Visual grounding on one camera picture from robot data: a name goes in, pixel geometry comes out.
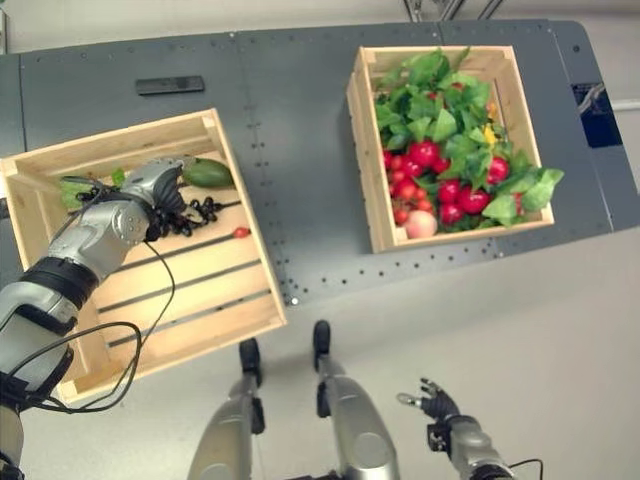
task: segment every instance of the green vegetable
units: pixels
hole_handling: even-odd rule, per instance
[[[517,215],[516,199],[513,195],[496,197],[485,207],[482,214],[500,222],[504,226],[513,225],[513,220]]]
[[[564,172],[555,168],[543,168],[540,171],[540,180],[522,195],[522,208],[527,212],[546,207],[553,196],[553,189],[564,177]]]
[[[189,185],[202,188],[222,188],[233,186],[229,168],[215,160],[196,158],[182,169],[182,178]]]
[[[433,132],[433,141],[441,142],[446,140],[456,132],[456,129],[456,119],[443,108],[440,110],[438,120],[436,120],[436,126]]]
[[[118,168],[117,170],[111,172],[111,181],[113,182],[113,185],[115,187],[121,187],[124,183],[124,179],[124,170],[122,170],[121,168]]]
[[[76,198],[78,193],[88,193],[91,191],[91,185],[86,183],[68,182],[60,180],[60,196],[62,204],[67,210],[78,210],[82,208],[82,202]]]

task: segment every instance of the red radish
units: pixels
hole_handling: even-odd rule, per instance
[[[391,168],[391,159],[393,158],[393,153],[389,150],[383,150],[382,156],[384,157],[384,168],[389,170]]]
[[[249,236],[250,233],[251,230],[249,230],[247,227],[238,227],[233,231],[232,235],[234,238],[245,238]]]
[[[427,199],[427,192],[424,191],[421,188],[418,188],[416,190],[416,193],[413,195],[413,198],[415,198],[416,200],[426,200]]]
[[[438,200],[444,204],[455,203],[460,193],[460,180],[453,178],[443,181],[438,187]]]
[[[431,202],[429,200],[418,200],[416,202],[416,210],[433,213],[433,205],[431,205]]]
[[[409,145],[407,157],[423,168],[428,168],[440,156],[438,145],[428,140]]]
[[[403,208],[393,209],[393,219],[396,222],[396,225],[403,225],[408,218],[409,218],[409,212],[407,212],[405,209]]]
[[[450,166],[451,160],[449,160],[448,158],[438,157],[431,164],[431,170],[433,170],[435,173],[442,173]]]
[[[489,165],[489,174],[487,175],[487,182],[491,185],[500,183],[509,175],[509,164],[502,157],[493,157],[491,164]]]
[[[524,208],[522,208],[522,194],[514,193],[513,198],[516,201],[516,215],[524,215]]]
[[[465,213],[480,213],[489,204],[489,194],[482,189],[471,190],[470,186],[462,187],[458,195],[458,205]]]
[[[403,158],[404,157],[402,155],[395,155],[392,157],[389,162],[389,168],[391,168],[391,170],[400,170],[402,168]]]
[[[464,212],[457,206],[449,203],[440,207],[440,221],[443,225],[453,225],[464,217]]]
[[[409,214],[404,228],[409,238],[427,238],[433,236],[438,230],[438,221],[429,212],[414,210]]]
[[[404,157],[402,161],[402,169],[401,171],[408,177],[419,177],[422,175],[422,171],[424,170],[418,163],[409,159],[409,157]]]

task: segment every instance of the table surface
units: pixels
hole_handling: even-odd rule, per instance
[[[513,45],[543,163],[565,179],[556,224],[373,255],[345,98],[359,46]],[[205,91],[140,97],[140,78],[201,75]],[[572,85],[601,82],[574,22],[473,21],[191,35],[0,57],[0,155],[218,109],[282,293],[298,302],[491,261],[640,224],[622,145],[590,148]],[[0,220],[0,286],[19,274]]]

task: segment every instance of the wooden slat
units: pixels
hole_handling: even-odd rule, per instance
[[[176,290],[173,301],[158,325],[164,325],[173,320],[197,314],[208,308],[248,297],[256,292],[265,291],[268,288],[269,283],[264,269],[262,265],[257,264],[221,277],[197,283],[188,288]],[[156,320],[162,308],[164,308],[168,296],[168,294],[160,295],[126,307],[101,313],[99,316],[100,323],[131,319],[140,329],[147,329]],[[113,342],[114,340],[130,335],[130,332],[109,330],[110,329],[104,330],[104,338],[107,342]]]
[[[181,115],[156,122],[135,125],[120,130],[113,130],[78,140],[40,148],[13,157],[17,162],[24,163],[34,171],[46,176],[61,175],[62,172],[82,171],[84,165],[93,165],[104,159],[116,157],[127,158],[131,152],[143,150],[153,151],[155,155],[162,154],[155,149],[167,146],[171,151],[172,143],[184,145],[193,139],[206,135],[202,127],[202,116],[211,111]],[[97,178],[111,173],[113,165],[100,167],[93,173]]]
[[[6,177],[5,189],[18,253],[26,270],[47,252],[47,229],[42,221],[42,212],[33,188],[14,178]]]
[[[222,126],[222,122],[220,121],[218,112],[216,110],[213,110],[212,116],[213,121],[209,117],[202,117],[202,123],[207,132],[209,132],[212,141],[214,143],[216,142],[216,140],[220,142],[220,145],[222,146],[221,150],[222,152],[224,152],[224,157],[229,160],[228,166],[231,170],[231,175],[233,176],[233,181],[235,183],[236,190],[238,191],[238,195],[240,196],[240,200],[244,205],[249,228],[252,232],[254,232],[252,238],[253,241],[256,242],[256,246],[258,247],[258,254],[260,255],[260,260],[267,274],[267,279],[269,281],[269,286],[272,292],[273,299],[275,301],[278,316],[281,319],[285,319],[286,317],[284,314],[284,302],[280,294],[278,281],[276,280],[273,266],[271,265],[271,261],[269,260],[269,256],[267,255],[267,250],[264,246],[264,240],[262,239],[262,234],[260,233],[260,227],[258,226],[258,221],[256,220],[255,214],[253,212],[253,207],[251,206],[247,187],[245,186],[244,180],[242,179],[242,173],[240,172],[238,163],[233,156],[231,145],[229,143],[229,140],[227,139],[227,134],[225,133],[224,127]]]
[[[238,205],[223,213],[227,217],[222,221],[207,225],[200,230],[209,230],[207,238],[229,235],[234,226],[242,225],[244,212]],[[208,247],[198,248],[190,252],[166,259],[176,283],[182,283],[193,278],[202,277],[209,273],[246,263],[259,258],[255,242],[251,237],[245,239],[230,239]],[[123,270],[111,275],[103,285],[93,294],[93,299],[99,308],[113,303],[137,297],[145,292],[152,292],[167,287],[168,276],[164,265],[160,261]]]
[[[217,337],[233,334],[245,326],[270,324],[274,317],[279,317],[278,308],[273,298],[267,295],[159,331],[151,335],[142,351],[141,369],[147,362],[178,354],[194,345],[206,345],[208,342],[215,341]],[[128,362],[134,352],[135,343],[127,342],[112,347],[110,356],[114,361]]]

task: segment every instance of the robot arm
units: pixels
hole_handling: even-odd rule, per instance
[[[462,480],[516,478],[482,431],[478,421],[461,415],[453,399],[435,382],[422,379],[426,397],[398,394],[398,401],[417,407],[435,423],[427,426],[427,443],[434,452],[446,452]]]
[[[158,211],[186,208],[177,188],[185,160],[154,160],[132,172],[119,191],[99,194],[63,230],[45,257],[0,291],[0,478],[22,478],[19,412],[51,393],[73,360],[61,345],[16,372],[24,358],[65,336],[95,288],[143,240],[159,236]]]

